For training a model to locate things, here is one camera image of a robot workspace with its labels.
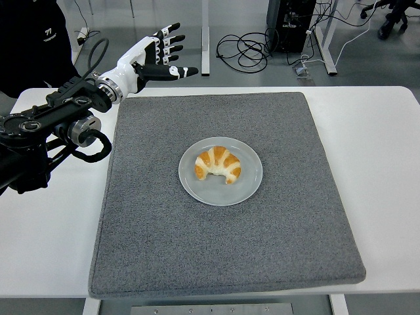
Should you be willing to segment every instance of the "white table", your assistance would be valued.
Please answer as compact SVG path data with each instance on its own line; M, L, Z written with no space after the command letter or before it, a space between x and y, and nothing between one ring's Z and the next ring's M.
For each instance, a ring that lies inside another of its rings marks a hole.
M13 112L44 104L52 91L25 91ZM286 91L308 100L367 276L354 285L252 295L419 292L420 105L408 89L172 88L137 96ZM110 140L117 111L94 111ZM101 148L95 146L84 150ZM0 196L0 297L88 296L107 168L108 158L88 164L69 157L47 189L18 195L9 188Z

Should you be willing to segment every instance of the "white plate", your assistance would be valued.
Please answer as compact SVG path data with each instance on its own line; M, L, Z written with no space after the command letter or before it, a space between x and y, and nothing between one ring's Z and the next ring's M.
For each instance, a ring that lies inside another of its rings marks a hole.
M225 184L224 176L208 174L199 180L194 172L196 158L212 146L224 146L241 162L241 175L233 184ZM255 151L232 138L216 136L193 144L179 161L179 179L185 190L208 205L234 205L251 197L263 179L263 166Z

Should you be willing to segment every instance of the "croissant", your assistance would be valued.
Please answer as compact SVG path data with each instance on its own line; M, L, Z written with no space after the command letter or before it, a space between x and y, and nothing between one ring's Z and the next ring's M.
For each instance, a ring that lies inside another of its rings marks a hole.
M241 163L224 146L214 146L197 157L194 172L200 180L205 180L207 174L211 173L223 175L226 177L225 183L233 184L241 174Z

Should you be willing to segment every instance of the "white robotic hand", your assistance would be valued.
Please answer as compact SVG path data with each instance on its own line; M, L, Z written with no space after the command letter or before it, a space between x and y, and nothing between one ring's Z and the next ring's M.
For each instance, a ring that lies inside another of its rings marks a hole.
M197 74L197 68L179 68L169 66L170 61L178 59L173 52L183 46L173 46L182 41L185 35L168 37L179 29L180 24L172 24L159 30L152 36L146 36L131 47L118 61L117 66L102 74L96 80L100 87L111 98L114 104L127 98L129 93L140 92L147 81L171 81Z

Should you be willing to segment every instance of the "metal bracket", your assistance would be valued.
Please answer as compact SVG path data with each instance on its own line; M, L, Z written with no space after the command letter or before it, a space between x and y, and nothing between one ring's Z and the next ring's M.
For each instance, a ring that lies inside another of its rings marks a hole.
M293 315L290 303L133 306L131 315Z

